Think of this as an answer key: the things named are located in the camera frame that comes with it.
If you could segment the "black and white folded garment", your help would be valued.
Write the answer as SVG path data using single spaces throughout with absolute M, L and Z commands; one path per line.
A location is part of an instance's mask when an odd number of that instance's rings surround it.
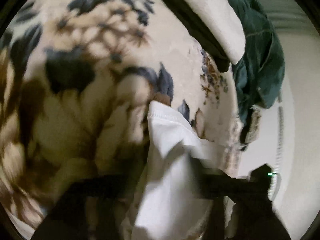
M 215 60 L 220 72 L 227 72 L 230 64 L 243 57 L 244 30 L 228 0 L 162 1 Z

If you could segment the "floral bed blanket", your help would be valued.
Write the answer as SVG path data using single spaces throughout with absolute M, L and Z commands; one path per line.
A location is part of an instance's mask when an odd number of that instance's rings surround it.
M 73 183 L 139 183 L 152 101 L 218 143 L 216 168 L 236 173 L 232 64 L 220 72 L 162 0 L 27 0 L 1 37 L 1 217 L 14 237 L 32 239 Z

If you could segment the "dark green velvet blanket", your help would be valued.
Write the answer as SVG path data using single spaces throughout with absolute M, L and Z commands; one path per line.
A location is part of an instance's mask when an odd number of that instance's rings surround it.
M 285 59 L 272 22 L 257 0 L 228 0 L 240 19 L 245 34 L 245 52 L 232 66 L 243 129 L 240 141 L 248 136 L 256 118 L 254 105 L 265 109 L 273 106 L 285 75 Z

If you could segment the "grey-green curtain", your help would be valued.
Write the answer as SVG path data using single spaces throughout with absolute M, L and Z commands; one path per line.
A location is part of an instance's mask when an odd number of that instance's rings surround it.
M 258 0 L 277 31 L 317 35 L 319 26 L 295 0 Z

